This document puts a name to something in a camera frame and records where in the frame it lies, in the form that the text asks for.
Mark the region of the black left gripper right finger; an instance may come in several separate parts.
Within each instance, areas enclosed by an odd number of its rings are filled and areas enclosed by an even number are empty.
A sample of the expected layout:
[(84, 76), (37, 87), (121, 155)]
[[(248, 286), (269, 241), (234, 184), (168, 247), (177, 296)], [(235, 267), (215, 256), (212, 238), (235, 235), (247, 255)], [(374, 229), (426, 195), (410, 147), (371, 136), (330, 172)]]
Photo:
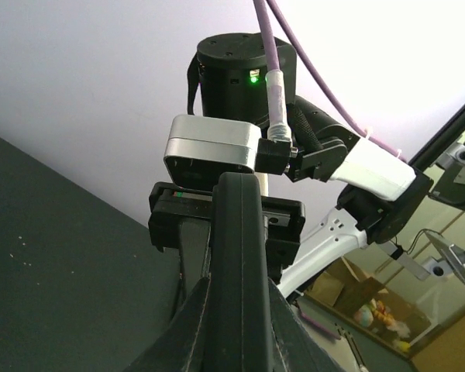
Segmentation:
[(343, 372), (308, 334), (277, 285), (268, 279), (274, 371)]

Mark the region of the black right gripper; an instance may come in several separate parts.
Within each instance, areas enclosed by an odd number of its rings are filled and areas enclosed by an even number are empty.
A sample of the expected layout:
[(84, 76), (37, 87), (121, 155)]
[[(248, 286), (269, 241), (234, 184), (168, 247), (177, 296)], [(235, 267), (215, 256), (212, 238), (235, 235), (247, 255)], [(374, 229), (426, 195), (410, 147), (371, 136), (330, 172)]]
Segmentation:
[[(294, 263), (305, 225), (305, 206), (299, 201), (262, 197), (267, 217), (267, 272), (281, 278), (282, 270)], [(160, 251), (176, 249), (180, 253), (184, 283), (197, 283), (210, 266), (210, 222), (212, 193), (180, 188), (158, 182), (149, 196), (148, 222), (151, 243)]]

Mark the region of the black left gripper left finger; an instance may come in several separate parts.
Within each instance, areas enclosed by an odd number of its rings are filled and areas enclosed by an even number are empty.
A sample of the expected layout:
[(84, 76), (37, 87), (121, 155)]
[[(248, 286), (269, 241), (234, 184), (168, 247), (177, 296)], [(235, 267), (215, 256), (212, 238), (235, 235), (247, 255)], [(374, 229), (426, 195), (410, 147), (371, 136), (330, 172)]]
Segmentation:
[(203, 277), (155, 343), (127, 371), (202, 371), (210, 279)]

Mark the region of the black bare phone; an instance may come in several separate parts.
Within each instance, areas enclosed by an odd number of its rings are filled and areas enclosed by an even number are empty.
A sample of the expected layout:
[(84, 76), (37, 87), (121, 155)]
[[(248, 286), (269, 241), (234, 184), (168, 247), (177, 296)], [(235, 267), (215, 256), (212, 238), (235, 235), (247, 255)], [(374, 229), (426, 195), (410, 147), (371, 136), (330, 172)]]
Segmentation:
[(257, 178), (225, 173), (212, 197), (205, 371), (271, 371), (273, 336)]

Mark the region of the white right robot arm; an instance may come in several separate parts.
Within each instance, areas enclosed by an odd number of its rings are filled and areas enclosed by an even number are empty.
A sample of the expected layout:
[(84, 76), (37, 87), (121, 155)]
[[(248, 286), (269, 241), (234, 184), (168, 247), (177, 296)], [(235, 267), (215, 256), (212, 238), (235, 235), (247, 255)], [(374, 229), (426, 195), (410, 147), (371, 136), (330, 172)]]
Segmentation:
[(164, 153), (170, 182), (150, 193), (149, 231), (159, 250), (179, 249), (181, 225), (212, 217), (225, 173), (285, 175), (293, 194), (264, 197), (267, 267), (285, 297), (345, 254), (396, 236), (432, 180), (296, 95), (297, 54), (276, 40), (289, 142), (268, 137), (267, 58), (260, 34), (202, 40), (187, 72), (187, 111), (171, 124)]

